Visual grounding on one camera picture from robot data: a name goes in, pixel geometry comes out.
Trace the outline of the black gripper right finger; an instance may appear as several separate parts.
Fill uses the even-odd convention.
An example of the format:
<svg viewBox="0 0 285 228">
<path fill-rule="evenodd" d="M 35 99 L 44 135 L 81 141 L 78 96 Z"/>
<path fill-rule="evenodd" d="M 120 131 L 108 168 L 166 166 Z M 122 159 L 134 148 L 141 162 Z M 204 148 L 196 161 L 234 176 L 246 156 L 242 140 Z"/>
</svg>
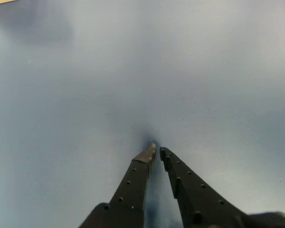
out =
<svg viewBox="0 0 285 228">
<path fill-rule="evenodd" d="M 185 228 L 247 228 L 247 215 L 229 203 L 176 154 L 160 148 Z"/>
</svg>

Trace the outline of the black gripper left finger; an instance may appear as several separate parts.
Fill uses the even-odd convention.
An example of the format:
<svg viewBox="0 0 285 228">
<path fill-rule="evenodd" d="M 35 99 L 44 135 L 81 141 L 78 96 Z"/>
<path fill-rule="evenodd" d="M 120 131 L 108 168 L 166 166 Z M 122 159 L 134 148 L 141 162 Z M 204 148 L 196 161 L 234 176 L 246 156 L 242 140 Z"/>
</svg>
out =
<svg viewBox="0 0 285 228">
<path fill-rule="evenodd" d="M 143 228 L 147 183 L 155 158 L 156 144 L 151 143 L 132 159 L 110 202 L 98 204 L 80 227 Z"/>
</svg>

